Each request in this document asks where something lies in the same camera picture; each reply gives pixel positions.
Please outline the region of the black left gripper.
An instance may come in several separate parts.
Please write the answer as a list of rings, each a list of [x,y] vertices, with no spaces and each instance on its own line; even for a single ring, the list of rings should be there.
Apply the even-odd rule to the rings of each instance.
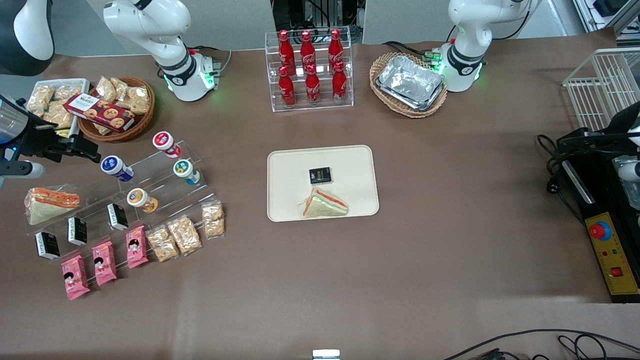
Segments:
[[[608,154],[609,151],[598,148],[594,145],[596,141],[601,141],[603,136],[636,134],[629,137],[617,137],[610,142],[611,151],[635,151],[640,146],[639,137],[639,111],[640,103],[636,102],[622,109],[613,116],[602,132],[591,131],[589,128],[578,128],[558,139],[560,151],[567,155],[578,154]]]

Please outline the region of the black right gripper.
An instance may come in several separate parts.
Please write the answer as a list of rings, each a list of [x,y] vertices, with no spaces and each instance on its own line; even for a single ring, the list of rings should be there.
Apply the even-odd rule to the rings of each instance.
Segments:
[[[60,162],[62,156],[80,157],[98,164],[98,144],[82,135],[70,135],[65,144],[64,139],[55,132],[56,127],[55,123],[29,119],[25,130],[14,141],[18,155],[46,158],[54,162]]]

